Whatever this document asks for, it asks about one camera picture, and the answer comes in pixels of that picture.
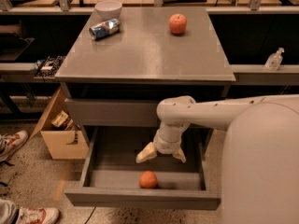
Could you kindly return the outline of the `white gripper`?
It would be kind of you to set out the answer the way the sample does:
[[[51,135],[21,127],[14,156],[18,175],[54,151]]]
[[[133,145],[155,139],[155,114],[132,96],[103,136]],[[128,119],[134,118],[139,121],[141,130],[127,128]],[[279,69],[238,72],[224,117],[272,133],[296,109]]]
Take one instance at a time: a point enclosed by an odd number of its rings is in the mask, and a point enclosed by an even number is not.
[[[157,157],[157,150],[162,154],[172,154],[175,159],[182,163],[186,162],[181,147],[182,134],[189,128],[189,123],[167,124],[162,122],[157,130],[153,143],[149,142],[142,151],[140,151],[135,161],[141,163]]]

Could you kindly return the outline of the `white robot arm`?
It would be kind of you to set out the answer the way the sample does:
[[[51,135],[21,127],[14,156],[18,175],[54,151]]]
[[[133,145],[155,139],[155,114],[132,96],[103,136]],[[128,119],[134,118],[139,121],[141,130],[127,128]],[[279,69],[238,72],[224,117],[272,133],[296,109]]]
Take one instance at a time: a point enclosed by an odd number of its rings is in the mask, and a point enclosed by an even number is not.
[[[197,103],[162,100],[153,141],[138,163],[158,153],[186,161],[181,136],[192,125],[224,130],[222,224],[299,224],[299,95],[270,95]]]

